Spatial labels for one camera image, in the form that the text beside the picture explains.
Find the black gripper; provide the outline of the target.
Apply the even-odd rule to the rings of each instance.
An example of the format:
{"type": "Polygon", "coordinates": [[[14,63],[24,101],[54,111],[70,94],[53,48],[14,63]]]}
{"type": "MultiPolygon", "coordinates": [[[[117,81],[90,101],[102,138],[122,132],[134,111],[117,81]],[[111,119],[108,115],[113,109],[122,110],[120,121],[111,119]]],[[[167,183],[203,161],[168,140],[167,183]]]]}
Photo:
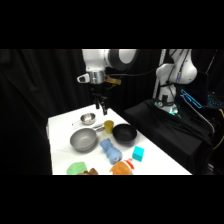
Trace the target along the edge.
{"type": "Polygon", "coordinates": [[[107,115],[107,96],[106,96],[106,87],[104,84],[92,85],[91,93],[93,97],[93,102],[96,105],[96,109],[103,108],[103,114],[107,115]]]}

